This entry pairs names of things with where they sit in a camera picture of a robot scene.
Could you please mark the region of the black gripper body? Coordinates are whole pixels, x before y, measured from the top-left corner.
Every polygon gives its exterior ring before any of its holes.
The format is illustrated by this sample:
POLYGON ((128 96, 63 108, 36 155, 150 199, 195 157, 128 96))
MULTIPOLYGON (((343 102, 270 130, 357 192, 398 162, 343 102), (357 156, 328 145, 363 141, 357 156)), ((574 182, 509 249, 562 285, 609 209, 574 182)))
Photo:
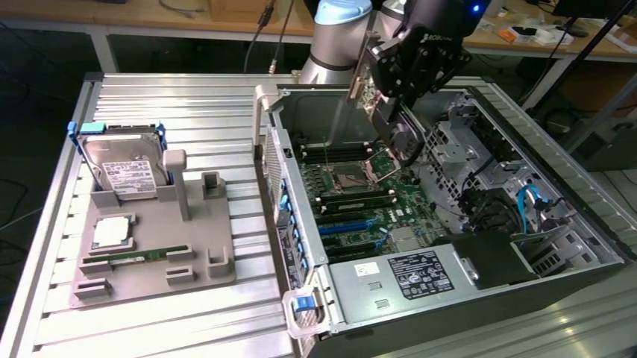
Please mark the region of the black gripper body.
POLYGON ((458 52, 470 34, 469 10, 406 10, 394 36, 397 51, 417 52, 419 48, 433 47, 458 52))

